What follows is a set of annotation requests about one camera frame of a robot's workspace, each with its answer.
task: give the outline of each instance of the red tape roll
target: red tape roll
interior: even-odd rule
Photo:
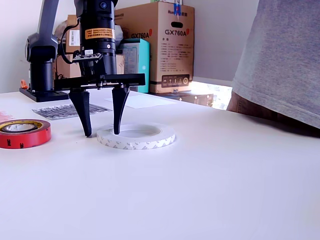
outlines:
[[[34,125],[35,130],[27,132],[5,132],[12,125]],[[51,125],[47,121],[23,119],[0,123],[0,148],[2,149],[26,149],[47,143],[51,139]]]

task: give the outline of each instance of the person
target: person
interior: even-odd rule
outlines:
[[[260,0],[228,110],[320,129],[320,0]]]

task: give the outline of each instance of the double-sided tape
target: double-sided tape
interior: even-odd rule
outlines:
[[[26,149],[47,143],[51,125],[47,121],[23,119],[0,123],[0,148]]]
[[[110,125],[97,131],[97,140],[107,147],[122,150],[158,149],[171,145],[176,140],[173,128],[158,123],[122,125],[121,132],[138,133],[138,135],[141,132],[149,136],[135,137],[132,134],[133,137],[129,137],[123,136],[122,133],[115,135],[113,126]]]

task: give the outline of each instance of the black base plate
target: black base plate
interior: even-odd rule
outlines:
[[[37,103],[69,99],[69,95],[62,91],[31,92],[30,90],[23,88],[20,88],[19,91]]]

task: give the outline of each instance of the white wall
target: white wall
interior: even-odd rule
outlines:
[[[183,0],[183,4],[195,7],[194,80],[230,85],[223,81],[232,81],[235,76],[258,2]]]
[[[116,9],[123,9],[147,3],[150,3],[150,0],[119,0]]]
[[[21,79],[28,80],[25,58],[27,37],[37,31],[42,0],[0,0],[0,93],[19,90]],[[149,0],[119,0],[118,8],[149,3]],[[55,27],[75,14],[74,0],[60,0]]]

